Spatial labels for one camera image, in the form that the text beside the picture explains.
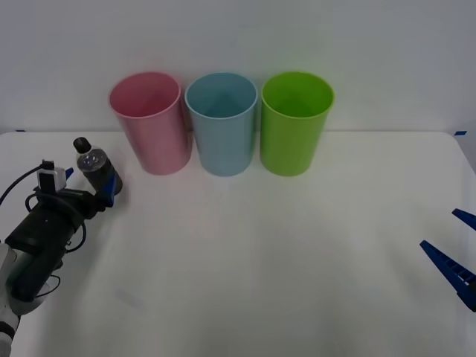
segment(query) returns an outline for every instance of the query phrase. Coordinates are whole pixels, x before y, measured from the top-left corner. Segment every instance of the table surface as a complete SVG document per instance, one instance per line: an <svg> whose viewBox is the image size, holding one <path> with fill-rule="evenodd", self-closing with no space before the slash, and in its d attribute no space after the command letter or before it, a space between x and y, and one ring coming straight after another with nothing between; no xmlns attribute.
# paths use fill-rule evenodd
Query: table surface
<svg viewBox="0 0 476 357"><path fill-rule="evenodd" d="M13 357L475 355L476 317L419 247L476 270L476 236L451 215L476 210L476 178L451 136L325 132L301 176L257 152L220 178L196 149L176 174L145 173L120 132L7 133L0 191L42 158L73 166L80 135L124 190L23 317ZM3 237L35 182L1 206ZM88 184L76 171L68 186Z"/></svg>

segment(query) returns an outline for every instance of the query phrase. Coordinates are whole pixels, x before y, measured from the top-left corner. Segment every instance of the bottle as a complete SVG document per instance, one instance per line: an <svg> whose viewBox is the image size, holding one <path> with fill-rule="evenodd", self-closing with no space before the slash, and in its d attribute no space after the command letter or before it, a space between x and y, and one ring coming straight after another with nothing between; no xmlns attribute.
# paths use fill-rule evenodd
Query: bottle
<svg viewBox="0 0 476 357"><path fill-rule="evenodd" d="M114 194L117 195L122 190L123 183L104 150L92 146L86 138L75 139L73 146L77 151L77 168L88 179L92 187L96 191L100 191L112 175L115 175Z"/></svg>

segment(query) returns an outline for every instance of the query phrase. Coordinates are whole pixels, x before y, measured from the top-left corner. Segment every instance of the cable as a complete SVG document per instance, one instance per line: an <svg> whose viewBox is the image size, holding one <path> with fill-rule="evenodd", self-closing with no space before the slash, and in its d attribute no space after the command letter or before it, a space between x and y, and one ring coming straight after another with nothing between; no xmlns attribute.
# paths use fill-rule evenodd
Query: cable
<svg viewBox="0 0 476 357"><path fill-rule="evenodd" d="M27 173L24 173L23 175L21 175L20 177L17 178L17 180L15 180L7 189L5 192L3 192L3 195L1 195L0 197L0 205L3 203L3 201L5 200L5 198L8 196L8 193L10 193L10 191L17 185L20 183L21 180L23 180L24 178L26 178L27 176L31 175L32 173L35 173L36 171L38 171L39 169L42 169L43 168L43 164L35 167L34 169L31 169L30 171L28 171Z"/></svg>
<svg viewBox="0 0 476 357"><path fill-rule="evenodd" d="M42 296L46 296L46 295L49 295L51 294L52 292L54 292L56 289L58 289L60 287L60 284L61 284L61 278L57 275L50 275L50 277L55 277L56 279L58 279L58 284L52 288L52 290L50 290L49 292L44 292L43 294L40 294L40 295L37 295L36 298L41 298Z"/></svg>
<svg viewBox="0 0 476 357"><path fill-rule="evenodd" d="M36 198L38 198L38 197L47 197L49 199L53 199L57 203L59 203L60 205L63 205L63 207L67 207L68 209L72 210L74 214L78 215L79 217L84 218L84 215L82 215L76 208L74 208L73 205L70 205L64 199L62 199L60 197L56 197L55 195L50 195L49 193L42 193L42 192L33 193L33 194L29 195L29 197L26 198L25 207L27 208L28 212L31 212L30 200L33 197L36 197ZM75 246L72 249L66 249L67 254L72 253L74 251L77 251L79 248L81 248L83 246L84 242L86 241L86 225L84 224L84 222L81 222L81 228L83 229L83 236L81 237L80 244L78 244L77 246Z"/></svg>

